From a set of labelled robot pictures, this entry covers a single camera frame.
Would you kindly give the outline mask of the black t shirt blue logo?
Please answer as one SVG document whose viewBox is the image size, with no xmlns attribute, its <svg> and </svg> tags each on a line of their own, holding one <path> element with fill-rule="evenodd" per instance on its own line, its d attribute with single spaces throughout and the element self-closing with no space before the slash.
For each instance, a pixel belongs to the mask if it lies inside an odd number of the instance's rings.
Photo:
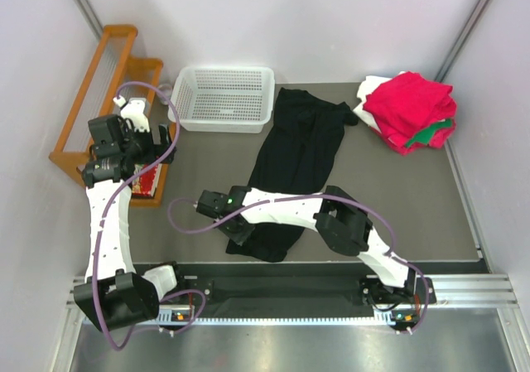
<svg viewBox="0 0 530 372">
<path fill-rule="evenodd" d="M 290 195 L 320 191 L 334 166 L 345 127 L 358 122 L 345 102 L 325 101 L 303 89 L 280 89 L 273 126 L 258 152 L 248 185 Z M 243 244 L 230 240 L 225 252 L 281 262 L 303 232 L 293 225 L 260 224 Z"/>
</svg>

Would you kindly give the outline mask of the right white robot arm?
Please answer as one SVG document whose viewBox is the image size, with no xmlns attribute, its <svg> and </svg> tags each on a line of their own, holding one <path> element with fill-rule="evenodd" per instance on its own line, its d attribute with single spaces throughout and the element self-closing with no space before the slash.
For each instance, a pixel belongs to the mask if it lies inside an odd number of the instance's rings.
<svg viewBox="0 0 530 372">
<path fill-rule="evenodd" d="M 416 273 L 396 260 L 369 218 L 369 212 L 338 186 L 310 195 L 266 192 L 233 186 L 223 194 L 203 191 L 195 210 L 219 223 L 219 230 L 244 244 L 258 225 L 312 230 L 337 254 L 359 258 L 375 274 L 364 292 L 376 304 L 405 302 L 417 291 Z"/>
</svg>

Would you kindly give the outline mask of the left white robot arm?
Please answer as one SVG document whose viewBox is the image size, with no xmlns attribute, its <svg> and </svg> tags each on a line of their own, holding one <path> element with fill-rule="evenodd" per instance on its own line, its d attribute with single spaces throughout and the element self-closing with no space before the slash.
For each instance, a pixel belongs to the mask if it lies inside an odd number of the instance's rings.
<svg viewBox="0 0 530 372">
<path fill-rule="evenodd" d="M 154 143 L 147 121 L 110 114 L 89 121 L 93 143 L 81 172 L 90 207 L 90 258 L 75 304 L 100 330 L 113 331 L 157 318 L 162 298 L 182 301 L 188 291 L 176 264 L 162 263 L 137 273 L 129 246 L 128 212 L 137 166 L 161 157 L 173 160 L 171 133 L 158 127 Z"/>
</svg>

